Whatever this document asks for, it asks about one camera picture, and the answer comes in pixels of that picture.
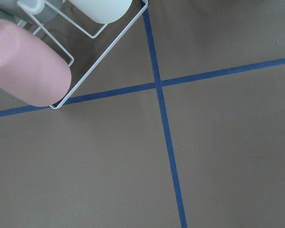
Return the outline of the white cup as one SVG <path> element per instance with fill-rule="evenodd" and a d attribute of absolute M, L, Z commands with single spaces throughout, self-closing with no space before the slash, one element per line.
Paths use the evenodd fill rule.
<path fill-rule="evenodd" d="M 70 0 L 69 2 L 100 24 L 119 20 L 132 4 L 132 0 Z"/>

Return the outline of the pink cup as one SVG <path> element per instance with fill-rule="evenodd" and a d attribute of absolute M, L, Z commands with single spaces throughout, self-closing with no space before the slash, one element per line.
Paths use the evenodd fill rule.
<path fill-rule="evenodd" d="M 0 88 L 44 107 L 60 101 L 71 85 L 66 61 L 30 32 L 0 19 Z"/>

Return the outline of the light blue cup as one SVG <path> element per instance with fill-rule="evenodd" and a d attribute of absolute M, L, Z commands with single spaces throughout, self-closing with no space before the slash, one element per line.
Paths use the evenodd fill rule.
<path fill-rule="evenodd" d="M 62 8 L 64 2 L 64 0 L 48 0 L 48 3 L 52 4 L 58 10 Z M 22 9 L 20 11 L 21 14 L 20 16 L 18 16 L 19 19 L 29 23 L 35 23 L 34 20 L 25 11 L 23 11 Z M 33 17 L 39 23 L 44 24 L 54 19 L 57 15 L 58 13 L 45 3 L 43 10 L 39 14 L 33 15 Z"/>

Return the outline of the mint green cup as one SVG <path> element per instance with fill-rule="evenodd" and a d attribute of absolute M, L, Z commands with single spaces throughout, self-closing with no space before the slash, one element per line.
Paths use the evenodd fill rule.
<path fill-rule="evenodd" d="M 0 19 L 5 19 L 5 20 L 8 20 L 10 22 L 13 22 L 13 23 L 17 23 L 15 17 L 7 12 L 5 12 L 4 10 L 0 9 Z"/>

